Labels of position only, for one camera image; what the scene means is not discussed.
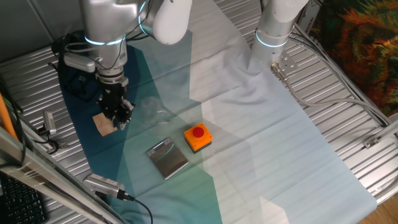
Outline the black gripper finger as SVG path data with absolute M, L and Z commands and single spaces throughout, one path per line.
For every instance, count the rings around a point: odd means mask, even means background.
M 123 131 L 129 122 L 128 116 L 115 116 L 113 119 L 113 126 Z
M 130 117 L 135 108 L 135 104 L 131 103 L 130 101 L 128 101 L 126 99 L 122 99 L 121 107 L 123 109 L 122 114 L 127 117 Z

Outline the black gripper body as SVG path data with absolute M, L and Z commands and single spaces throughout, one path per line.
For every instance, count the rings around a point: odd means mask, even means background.
M 122 114 L 122 99 L 126 99 L 126 93 L 129 89 L 129 80 L 121 77 L 113 82 L 99 80 L 101 95 L 98 99 L 98 105 L 106 118 L 113 122 L 115 116 L 125 116 Z

